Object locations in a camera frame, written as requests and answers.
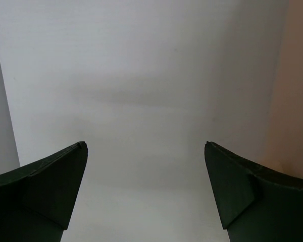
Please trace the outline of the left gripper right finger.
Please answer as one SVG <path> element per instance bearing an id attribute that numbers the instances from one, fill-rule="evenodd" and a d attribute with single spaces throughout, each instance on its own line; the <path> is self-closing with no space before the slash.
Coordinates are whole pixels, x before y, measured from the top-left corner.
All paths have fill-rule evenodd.
<path id="1" fill-rule="evenodd" d="M 303 179 L 207 142 L 205 163 L 230 241 L 303 242 Z"/>

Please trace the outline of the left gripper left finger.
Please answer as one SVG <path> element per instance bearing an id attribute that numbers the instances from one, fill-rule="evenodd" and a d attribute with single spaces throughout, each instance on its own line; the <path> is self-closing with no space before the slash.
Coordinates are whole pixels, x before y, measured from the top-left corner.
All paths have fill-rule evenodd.
<path id="1" fill-rule="evenodd" d="M 61 241 L 87 159 L 81 141 L 0 174 L 0 241 Z"/>

